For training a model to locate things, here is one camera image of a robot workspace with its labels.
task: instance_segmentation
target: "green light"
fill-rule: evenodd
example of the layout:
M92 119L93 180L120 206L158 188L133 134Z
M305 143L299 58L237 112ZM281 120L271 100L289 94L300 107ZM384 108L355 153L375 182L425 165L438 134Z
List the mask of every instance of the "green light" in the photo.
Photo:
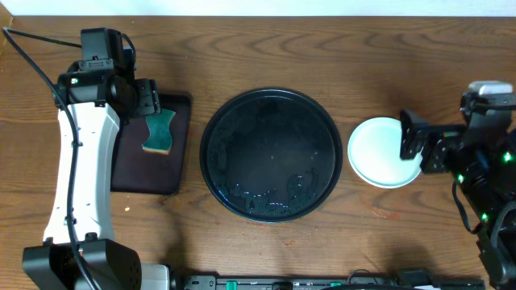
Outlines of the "green light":
M513 159L513 156L509 152L506 152L503 155L503 159L504 159L504 161L509 162L509 161L511 161Z

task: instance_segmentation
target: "round white plate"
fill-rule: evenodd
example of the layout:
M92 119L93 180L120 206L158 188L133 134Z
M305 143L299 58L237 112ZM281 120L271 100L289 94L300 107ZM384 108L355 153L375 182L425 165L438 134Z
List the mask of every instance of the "round white plate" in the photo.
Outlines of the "round white plate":
M353 170L366 182L384 189L409 184L421 172L422 157L400 158L402 123L393 118L372 118L361 123L347 145Z

